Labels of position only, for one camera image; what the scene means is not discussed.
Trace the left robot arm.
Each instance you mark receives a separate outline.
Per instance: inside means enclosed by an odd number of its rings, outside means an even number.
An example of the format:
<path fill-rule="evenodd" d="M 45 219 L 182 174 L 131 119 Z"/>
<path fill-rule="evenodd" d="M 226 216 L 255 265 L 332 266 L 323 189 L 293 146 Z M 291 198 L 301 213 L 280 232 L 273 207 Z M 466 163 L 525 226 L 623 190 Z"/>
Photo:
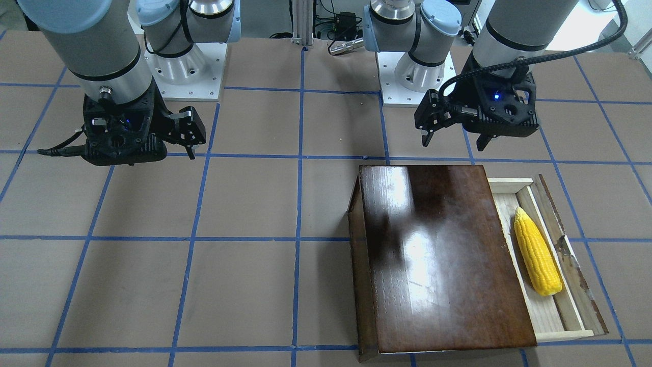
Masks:
<path fill-rule="evenodd" d="M 528 137 L 540 126 L 532 66 L 543 57 L 575 1 L 496 1 L 461 72 L 443 69 L 463 15 L 448 1 L 370 1 L 363 39 L 373 52 L 400 52 L 399 82 L 424 93 L 414 114 L 422 146 L 461 124 L 483 151 L 497 137 Z"/>

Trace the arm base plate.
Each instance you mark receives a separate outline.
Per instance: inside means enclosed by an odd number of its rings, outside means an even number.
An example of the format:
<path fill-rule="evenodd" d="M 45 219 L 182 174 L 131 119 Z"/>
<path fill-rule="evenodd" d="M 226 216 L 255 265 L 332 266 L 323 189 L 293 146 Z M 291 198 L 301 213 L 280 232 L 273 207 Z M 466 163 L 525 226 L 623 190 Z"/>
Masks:
<path fill-rule="evenodd" d="M 379 52 L 376 60 L 383 102 L 390 107 L 417 107 L 426 91 L 456 76 L 450 53 L 435 67 L 416 64 L 405 52 Z"/>
<path fill-rule="evenodd" d="M 165 100 L 218 102 L 227 53 L 226 43 L 196 43 L 179 58 L 163 58 L 148 51 L 144 57 Z"/>

